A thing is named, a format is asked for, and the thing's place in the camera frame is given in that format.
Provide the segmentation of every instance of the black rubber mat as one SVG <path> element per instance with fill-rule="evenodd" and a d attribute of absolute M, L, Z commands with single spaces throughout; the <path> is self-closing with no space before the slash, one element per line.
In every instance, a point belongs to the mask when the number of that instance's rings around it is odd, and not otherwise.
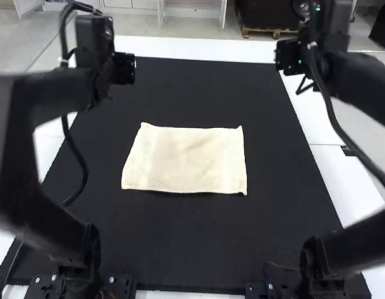
<path fill-rule="evenodd" d="M 102 273 L 130 273 L 139 288 L 243 293 L 245 283 L 263 280 L 266 261 L 296 266 L 307 238 L 341 227 L 274 68 L 139 58 L 134 86 L 114 87 L 112 101 L 78 115 L 71 132 L 90 178 L 70 210 L 100 230 Z M 142 121 L 242 125 L 248 196 L 122 190 L 123 165 Z M 60 202 L 80 178 L 63 145 L 43 186 Z M 28 284 L 54 268 L 41 253 L 24 249 L 10 282 Z M 352 284 L 353 292 L 369 295 L 362 276 Z"/>

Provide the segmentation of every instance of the black cable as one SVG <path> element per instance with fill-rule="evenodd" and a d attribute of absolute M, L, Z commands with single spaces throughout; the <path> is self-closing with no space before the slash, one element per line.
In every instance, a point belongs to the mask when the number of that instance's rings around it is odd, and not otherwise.
<path fill-rule="evenodd" d="M 359 160 L 363 163 L 363 165 L 381 182 L 381 184 L 385 187 L 385 172 L 376 166 L 376 164 L 363 152 L 363 150 L 350 138 L 350 136 L 342 129 L 340 126 L 338 120 L 336 119 L 336 115 L 333 109 L 332 101 L 330 94 L 328 93 L 328 89 L 323 81 L 323 78 L 321 77 L 318 67 L 317 67 L 317 62 L 316 62 L 316 49 L 317 46 L 315 44 L 312 44 L 314 41 L 314 23 L 315 21 L 313 20 L 314 15 L 315 15 L 315 10 L 314 10 L 314 4 L 313 0 L 309 1 L 309 6 L 310 6 L 310 12 L 311 12 L 311 20 L 309 26 L 309 42 L 308 44 L 308 66 L 310 68 L 311 74 L 313 75 L 313 80 L 316 82 L 318 85 L 318 88 L 320 89 L 321 94 L 323 95 L 328 118 L 330 119 L 330 123 L 335 130 L 335 132 L 339 135 L 339 137 L 343 140 L 343 142 L 346 143 L 346 145 L 354 152 L 356 153 L 357 157 Z"/>
<path fill-rule="evenodd" d="M 64 207 L 69 206 L 71 203 L 73 203 L 76 198 L 82 193 L 82 191 L 85 189 L 85 186 L 87 184 L 88 180 L 88 168 L 85 158 L 83 157 L 82 153 L 77 148 L 74 139 L 72 138 L 72 135 L 69 132 L 69 124 L 68 124 L 68 118 L 67 116 L 61 117 L 61 123 L 62 123 L 62 131 L 64 132 L 65 140 L 69 145 L 70 150 L 76 157 L 82 172 L 83 172 L 83 178 L 80 186 L 72 193 L 71 196 L 69 196 L 66 200 L 62 202 L 62 205 Z"/>
<path fill-rule="evenodd" d="M 269 266 L 273 266 L 275 268 L 279 268 L 279 269 L 282 269 L 284 271 L 288 271 L 288 272 L 295 272 L 295 271 L 299 271 L 300 268 L 299 267 L 289 267 L 289 266 L 283 266 L 283 265 L 279 265 L 277 263 L 274 263 L 274 262 L 265 262 L 265 264 L 263 265 L 263 275 L 266 279 L 269 278 L 269 275 L 266 271 L 266 268 L 269 267 Z"/>
<path fill-rule="evenodd" d="M 84 4 L 77 1 L 70 1 L 66 7 L 62 10 L 60 14 L 60 43 L 61 43 L 61 53 L 62 53 L 62 61 L 61 61 L 61 67 L 67 68 L 68 67 L 68 60 L 71 58 L 71 56 L 75 53 L 76 49 L 72 49 L 70 52 L 68 52 L 68 45 L 67 45 L 67 36 L 65 33 L 66 25 L 67 25 L 67 18 L 70 16 L 70 14 L 75 11 L 85 11 L 85 12 L 91 12 L 95 15 L 103 15 L 101 11 L 98 9 L 95 9 L 93 6 Z M 62 131 L 64 132 L 65 141 L 69 145 L 72 153 L 76 157 L 81 169 L 82 169 L 82 182 L 80 183 L 80 186 L 72 193 L 66 200 L 62 202 L 62 205 L 64 207 L 67 207 L 73 203 L 76 198 L 79 197 L 79 195 L 83 192 L 85 189 L 85 186 L 88 181 L 88 168 L 87 163 L 80 152 L 80 150 L 77 148 L 74 139 L 72 138 L 72 135 L 69 131 L 69 124 L 68 124 L 68 118 L 67 115 L 61 117 L 61 123 L 62 123 Z"/>
<path fill-rule="evenodd" d="M 10 264 L 10 267 L 8 268 L 6 277 L 5 277 L 4 280 L 0 283 L 0 299 L 2 299 L 2 297 L 3 297 L 3 290 L 4 290 L 4 287 L 7 285 L 8 278 L 9 278 L 9 276 L 10 276 L 10 274 L 11 274 L 11 271 L 12 271 L 12 268 L 13 268 L 14 264 L 15 264 L 16 261 L 17 261 L 17 258 L 18 258 L 18 256 L 19 256 L 19 252 L 21 251 L 21 247 L 22 247 L 23 243 L 24 243 L 24 242 L 21 241 L 21 244 L 19 244 L 19 247 L 18 247 L 18 249 L 17 249 L 17 252 L 16 252 L 16 254 L 14 255 L 14 258 L 13 258 L 11 264 Z"/>

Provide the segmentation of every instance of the gray floor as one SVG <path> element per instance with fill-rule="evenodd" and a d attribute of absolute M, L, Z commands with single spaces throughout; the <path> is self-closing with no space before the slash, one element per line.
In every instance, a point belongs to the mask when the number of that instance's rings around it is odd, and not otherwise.
<path fill-rule="evenodd" d="M 60 56 L 58 15 L 56 12 L 33 12 L 19 20 L 15 11 L 0 10 L 0 73 L 47 70 L 58 66 L 58 61 L 51 60 L 51 57 Z M 224 30 L 217 20 L 211 19 L 167 17 L 166 23 L 159 28 L 157 16 L 112 16 L 116 34 L 123 36 L 243 39 L 231 7 L 227 10 Z M 371 16 L 356 16 L 350 31 L 350 49 L 379 50 L 368 39 L 372 21 Z M 75 45 L 73 21 L 69 23 L 67 32 L 71 48 Z M 250 40 L 272 40 L 272 37 L 270 34 L 254 34 L 250 36 Z M 41 59 L 34 64 L 40 55 Z M 385 63 L 385 54 L 373 55 Z M 385 170 L 385 128 L 349 105 L 337 100 L 334 103 L 342 127 Z M 385 191 L 378 182 L 376 185 L 385 198 Z"/>
<path fill-rule="evenodd" d="M 0 74 L 25 72 L 58 31 L 58 12 L 35 11 L 23 19 L 0 9 Z"/>

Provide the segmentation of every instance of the white table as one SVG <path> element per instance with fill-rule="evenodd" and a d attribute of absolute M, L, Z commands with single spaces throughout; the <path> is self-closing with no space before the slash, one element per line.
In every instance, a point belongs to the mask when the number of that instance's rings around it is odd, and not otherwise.
<path fill-rule="evenodd" d="M 52 69 L 57 65 L 59 49 L 53 43 L 31 70 Z M 117 51 L 134 53 L 141 57 L 161 57 L 192 60 L 218 60 L 230 62 L 273 63 L 275 42 L 173 39 L 162 37 L 116 36 Z M 318 93 L 311 91 L 297 97 L 302 77 L 284 77 L 285 88 L 310 145 L 311 151 L 323 176 L 340 221 L 344 227 L 373 214 L 385 207 L 372 180 L 362 164 L 355 157 L 343 154 L 340 138 L 328 121 L 325 105 Z M 75 114 L 70 116 L 73 122 Z M 49 170 L 64 136 L 59 120 L 54 120 L 36 129 L 34 134 L 38 157 L 39 177 L 43 180 Z M 11 234 L 0 232 L 0 264 L 12 242 Z M 385 266 L 363 272 L 374 299 L 385 298 Z M 4 292 L 4 298 L 21 299 L 27 287 L 11 286 Z M 138 291 L 139 299 L 220 299 L 242 296 Z"/>

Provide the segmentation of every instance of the towel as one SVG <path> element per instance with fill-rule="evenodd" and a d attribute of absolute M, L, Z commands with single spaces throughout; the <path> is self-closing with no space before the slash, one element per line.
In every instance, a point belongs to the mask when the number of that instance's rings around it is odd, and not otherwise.
<path fill-rule="evenodd" d="M 141 123 L 122 189 L 247 195 L 242 127 L 169 128 Z"/>

